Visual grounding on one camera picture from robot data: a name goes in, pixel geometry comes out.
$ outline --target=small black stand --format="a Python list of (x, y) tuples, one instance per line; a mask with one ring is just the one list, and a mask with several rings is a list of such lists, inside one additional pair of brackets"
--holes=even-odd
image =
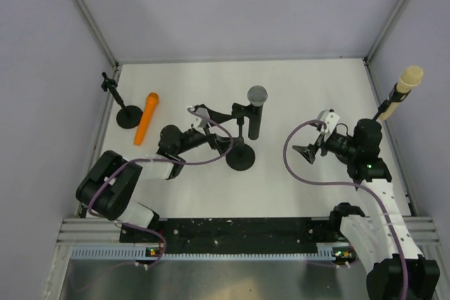
[(116, 116), (117, 124), (123, 129), (132, 129), (139, 125), (142, 117), (142, 110), (135, 105), (125, 105), (122, 97), (117, 92), (117, 82), (114, 79), (110, 79), (105, 72), (101, 73), (104, 78), (101, 88), (103, 91), (109, 91), (113, 96), (115, 102), (122, 108), (119, 110)]
[(238, 117), (237, 123), (239, 126), (239, 137), (234, 138), (236, 144), (233, 149), (225, 156), (228, 166), (236, 171), (245, 171), (250, 169), (255, 163), (255, 151), (249, 145), (244, 143), (242, 136), (242, 128), (244, 125), (244, 118)]

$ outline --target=orange microphone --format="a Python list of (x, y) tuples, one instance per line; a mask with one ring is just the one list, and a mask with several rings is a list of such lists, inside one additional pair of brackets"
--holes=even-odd
[(152, 119), (153, 112), (155, 111), (158, 102), (159, 98), (156, 93), (148, 94), (146, 108), (143, 110), (141, 121), (139, 122), (138, 130), (134, 137), (135, 145), (141, 145), (144, 137), (146, 137), (148, 125), (150, 124), (150, 120)]

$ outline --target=white tabletop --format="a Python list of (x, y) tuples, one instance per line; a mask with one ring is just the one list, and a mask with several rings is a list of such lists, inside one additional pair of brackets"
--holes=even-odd
[[(256, 153), (251, 169), (234, 171), (222, 159), (205, 166), (184, 167), (170, 181), (149, 181), (144, 167), (133, 200), (171, 218), (328, 216), (341, 202), (364, 209), (353, 188), (317, 187), (296, 181), (286, 171), (282, 158), (287, 135), (324, 109), (333, 108), (351, 133), (358, 119), (375, 114), (377, 105), (359, 59), (124, 65), (118, 91), (125, 103), (144, 108), (152, 91), (159, 95), (160, 103), (141, 146), (133, 144), (136, 129), (125, 130), (117, 125), (119, 106), (114, 103), (102, 151), (114, 150), (127, 159), (154, 154), (164, 126), (175, 124), (182, 131), (190, 127), (193, 117), (186, 111), (188, 106), (204, 103), (228, 114), (234, 102), (247, 105), (247, 91), (255, 84), (266, 88), (269, 99), (264, 105), (258, 140), (248, 140), (248, 120), (245, 121), (245, 142)], [(223, 125), (237, 136), (236, 121)], [(314, 128), (303, 129), (291, 145), (313, 143), (317, 136)], [(217, 152), (208, 145), (182, 155), (189, 162), (216, 156)], [(410, 215), (385, 137), (381, 157), (392, 174), (399, 208), (403, 215)], [(350, 181), (346, 166), (332, 154), (318, 155), (314, 165), (310, 165), (289, 149), (288, 159), (294, 171), (305, 178)]]

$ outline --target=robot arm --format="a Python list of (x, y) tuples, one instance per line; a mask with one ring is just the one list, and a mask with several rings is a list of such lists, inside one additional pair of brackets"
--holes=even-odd
[[(315, 144), (293, 148), (311, 164), (319, 149), (322, 156), (334, 153), (347, 165), (347, 173), (356, 186), (369, 188), (385, 207), (383, 211), (373, 195), (356, 188), (368, 210), (368, 218), (360, 208), (348, 203), (340, 204), (330, 214), (330, 230), (347, 238), (364, 265), (370, 299), (398, 299), (402, 288), (401, 248), (409, 275), (407, 299), (431, 300), (439, 279), (439, 267), (436, 261), (424, 258), (395, 201), (392, 177), (383, 159), (378, 157), (381, 125), (375, 119), (362, 119), (353, 136), (344, 136), (336, 130), (339, 116), (334, 111), (324, 110), (318, 120), (323, 123), (315, 126), (320, 132)], [(392, 229), (399, 238), (398, 244)]]
[[(186, 163), (179, 155), (205, 143), (208, 143), (211, 149), (217, 150), (221, 156), (226, 155), (226, 162), (232, 169), (239, 171), (249, 169), (255, 162), (255, 152), (244, 144), (244, 117), (250, 121), (249, 138), (258, 139), (262, 106), (267, 99), (267, 92), (262, 86), (253, 86), (247, 96), (250, 104), (244, 106), (234, 103), (230, 115), (215, 112), (205, 105), (197, 105), (193, 111), (198, 118), (189, 130), (181, 132), (175, 125), (166, 126), (161, 130), (157, 153), (148, 161), (140, 161), (151, 162), (151, 165), (145, 168), (146, 177), (150, 180), (177, 177)], [(236, 119), (239, 126), (237, 138), (233, 138), (231, 134), (229, 137), (221, 137), (210, 133), (210, 123), (219, 125), (232, 119)], [(106, 151), (79, 185), (76, 198), (81, 203), (89, 205), (97, 195), (92, 209), (100, 216), (110, 221), (118, 220), (142, 228), (154, 228), (159, 219), (158, 214), (138, 202), (131, 201), (142, 169), (135, 160), (128, 162), (116, 152)], [(115, 179), (105, 185), (105, 182), (115, 174), (117, 174)]]

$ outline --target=gray wall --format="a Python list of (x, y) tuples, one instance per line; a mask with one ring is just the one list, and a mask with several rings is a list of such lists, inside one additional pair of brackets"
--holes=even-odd
[(396, 0), (85, 0), (120, 60), (365, 56)]
[(37, 299), (110, 66), (71, 0), (0, 0), (0, 297)]
[(420, 65), (423, 83), (392, 115), (413, 197), (434, 217), (450, 253), (450, 0), (411, 0), (372, 64), (386, 95), (409, 65)]

